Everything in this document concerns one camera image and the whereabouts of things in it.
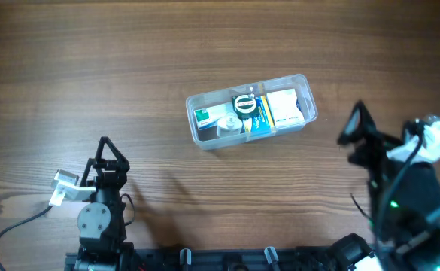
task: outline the clear plastic bin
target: clear plastic bin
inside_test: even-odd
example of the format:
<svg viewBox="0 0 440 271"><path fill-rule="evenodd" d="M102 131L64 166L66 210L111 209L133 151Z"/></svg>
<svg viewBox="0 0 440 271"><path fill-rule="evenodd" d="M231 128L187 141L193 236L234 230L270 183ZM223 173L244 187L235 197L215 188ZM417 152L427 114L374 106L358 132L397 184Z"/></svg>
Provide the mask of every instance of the clear plastic bin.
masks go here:
<svg viewBox="0 0 440 271"><path fill-rule="evenodd" d="M199 130L198 128L198 121L195 112L199 109L229 103L232 101L233 96L252 93L255 95L255 97L259 97L266 96L267 93L290 89L294 89L296 92L296 98L298 100L297 106L299 105L299 109L304 118L304 120L301 120L298 123L282 126L273 125L267 131L243 132L220 138L216 136L216 126L203 130ZM187 98L186 106L193 141L203 150L211 150L241 144L256 139L281 135L287 132L296 132L303 129L307 123L317 119L318 116L317 106L315 105L315 101L311 95L307 78L304 75L290 75L282 78L260 81L252 84L245 84L242 86L230 87L223 90L216 90L209 93L190 96Z"/></svg>

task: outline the transparent storage box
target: transparent storage box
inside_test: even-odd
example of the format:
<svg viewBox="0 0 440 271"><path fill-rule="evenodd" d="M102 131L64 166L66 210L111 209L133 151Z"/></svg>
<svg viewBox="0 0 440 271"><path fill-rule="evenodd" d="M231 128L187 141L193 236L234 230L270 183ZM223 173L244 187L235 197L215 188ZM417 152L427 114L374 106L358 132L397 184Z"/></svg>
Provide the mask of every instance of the transparent storage box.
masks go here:
<svg viewBox="0 0 440 271"><path fill-rule="evenodd" d="M292 107L294 102L291 98L294 94L296 107L301 111L303 119L296 115L298 112L295 112L294 108L292 111L285 109ZM254 106L258 106L259 113L255 111L251 116L243 115L246 109L241 108L253 103L248 98L238 99L246 97L244 95L252 100L256 99ZM190 96L187 98L186 106L193 141L203 150L296 132L318 116L317 106L304 75L290 75ZM240 133L238 120L244 124Z"/></svg>

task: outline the wooden tabletop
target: wooden tabletop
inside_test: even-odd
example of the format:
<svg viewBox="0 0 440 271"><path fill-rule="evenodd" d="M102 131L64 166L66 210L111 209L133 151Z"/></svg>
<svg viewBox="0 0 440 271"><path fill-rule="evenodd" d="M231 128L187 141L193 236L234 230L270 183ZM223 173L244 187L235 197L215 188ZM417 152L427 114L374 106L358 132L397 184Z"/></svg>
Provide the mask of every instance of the wooden tabletop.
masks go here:
<svg viewBox="0 0 440 271"><path fill-rule="evenodd" d="M110 136L131 165L136 248L371 240L350 199L367 207L366 172L335 143L351 107L363 99L396 136L440 116L440 2L51 2L0 5L0 231L44 209L56 170L82 173ZM298 73L320 113L303 131L193 143L188 96ZM83 206L6 233L6 269L62 270Z"/></svg>

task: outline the black cable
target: black cable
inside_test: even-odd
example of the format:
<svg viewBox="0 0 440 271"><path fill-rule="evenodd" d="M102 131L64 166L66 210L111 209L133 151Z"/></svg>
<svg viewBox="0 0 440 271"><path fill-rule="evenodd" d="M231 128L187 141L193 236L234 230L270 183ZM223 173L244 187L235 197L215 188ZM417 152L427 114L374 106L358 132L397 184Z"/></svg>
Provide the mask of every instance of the black cable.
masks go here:
<svg viewBox="0 0 440 271"><path fill-rule="evenodd" d="M49 210L51 210L51 208L52 208L52 206L48 206L45 210L43 210L43 211L40 212L39 214L37 214L37 215L33 215L33 216L31 216L30 218L24 219L23 221L17 222L17 223L15 223L15 224L12 225L12 226L9 226L9 227L3 229L3 230L0 232L0 238L1 238L6 232L8 232L9 230L12 230L13 228L15 228L15 227L17 227L17 226L20 226L20 225L22 225L22 224L26 224L26 223L28 223L28 222L30 222L30 221L33 221L33 220L35 220L36 218L39 218L40 216L44 215L44 214L47 213ZM4 269L4 267L2 266L1 261L0 261L0 270L1 270L1 271L5 271L5 270L6 270L6 269Z"/></svg>
<svg viewBox="0 0 440 271"><path fill-rule="evenodd" d="M132 207L132 219L124 224L124 226L128 226L128 225L130 225L131 223L133 223L133 222L135 221L135 218L136 218L136 211L135 211L135 205L132 203L132 199L131 199L131 197L130 197L128 194L125 193L125 194L121 195L121 199L122 199L124 196L127 197L127 198L129 199L129 203L131 203L131 207Z"/></svg>
<svg viewBox="0 0 440 271"><path fill-rule="evenodd" d="M350 193L350 197L351 197L352 200L354 201L355 206L357 207L357 209L359 209L360 213L362 213L362 215L363 215L365 218L368 218L369 221L372 222L372 218L370 218L369 215L367 215L367 214L363 211L362 207L360 207L360 205L357 203L357 201L355 200L354 195L353 195L352 193Z"/></svg>
<svg viewBox="0 0 440 271"><path fill-rule="evenodd" d="M382 254L383 254L383 252L380 249L380 243L378 242L378 239L381 238L382 225L384 224L385 212L386 212L386 210L388 208L389 201L391 200L393 194L396 192L397 188L399 187L400 181L403 179L403 175L407 171L407 169L410 166L412 160L414 159L414 157L417 155L418 151L422 147L422 144L423 144L423 123L419 123L418 124L418 128L419 128L419 129L417 129L417 131L418 131L418 133L417 133L417 135L418 135L418 143L415 146L414 151L412 151L412 153L408 156L408 158L405 161L404 165L399 170L399 173L397 173L397 175L393 179L393 182L392 182L392 185L390 186L390 189L386 192L386 194L382 198L382 201L381 201L381 204L380 204L380 209L379 209L378 215L377 215L377 220L376 220L376 223L374 225L374 229L375 229L375 251L377 252L378 258L379 258L380 263L381 263L381 267L384 270L387 270L387 269L382 264L382 260L383 260L383 255Z"/></svg>

